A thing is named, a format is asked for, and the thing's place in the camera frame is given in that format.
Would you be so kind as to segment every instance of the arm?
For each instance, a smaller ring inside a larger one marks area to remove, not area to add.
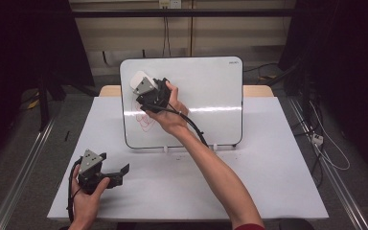
[[[188,108],[177,99],[178,88],[169,82],[166,85],[172,91],[170,105],[177,111],[187,115]],[[238,176],[196,138],[188,129],[187,123],[179,115],[165,111],[157,114],[151,111],[147,111],[147,113],[164,130],[177,138],[191,154],[212,192],[231,219],[233,229],[246,223],[256,223],[264,226],[252,197]]]
[[[73,181],[72,181],[72,193],[74,195],[74,221],[71,223],[70,230],[75,229],[90,229],[94,223],[95,218],[98,214],[98,209],[100,207],[100,197],[101,194],[106,189],[109,184],[110,179],[108,177],[104,178],[100,184],[98,184],[97,189],[92,195],[88,195],[80,190],[80,185],[77,181],[77,176],[79,174],[80,165],[77,165],[73,171]]]

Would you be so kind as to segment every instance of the wall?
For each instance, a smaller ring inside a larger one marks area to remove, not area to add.
[[[283,9],[294,0],[182,0],[183,9]],[[70,0],[73,10],[158,9],[158,1]],[[245,66],[277,62],[286,44],[289,17],[168,18],[173,57],[238,56]],[[126,58],[168,55],[164,18],[78,18],[93,75],[119,72]],[[105,51],[108,65],[103,61]]]

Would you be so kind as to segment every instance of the person's left hand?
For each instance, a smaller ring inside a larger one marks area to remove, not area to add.
[[[69,229],[89,229],[91,227],[98,214],[101,194],[104,192],[110,181],[108,177],[104,178],[100,184],[98,184],[95,192],[92,195],[88,195],[81,190],[81,187],[77,181],[79,169],[80,165],[77,165],[73,171],[71,191],[72,195],[75,194],[74,221],[71,223]]]

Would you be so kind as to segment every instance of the power outlet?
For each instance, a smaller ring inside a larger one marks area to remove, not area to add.
[[[170,0],[159,0],[160,9],[169,9],[170,8]]]
[[[171,9],[181,9],[181,0],[170,0]]]

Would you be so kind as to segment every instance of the table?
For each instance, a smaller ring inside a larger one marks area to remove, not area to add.
[[[102,92],[103,96],[110,96],[111,93],[105,92]],[[262,218],[327,218],[328,213],[277,98],[245,97],[243,127],[243,139],[236,148],[218,149],[217,155],[243,181]],[[95,98],[48,214],[49,219],[68,220],[65,210],[68,174],[72,163],[86,149],[107,152],[107,159],[103,162],[104,173],[116,172],[130,163],[124,185],[103,193],[98,219],[228,220],[223,207],[184,149],[164,153],[162,149],[127,147],[120,97]]]
[[[244,97],[274,97],[270,87],[266,85],[244,85]],[[100,97],[121,97],[120,85],[106,85],[100,92]]]

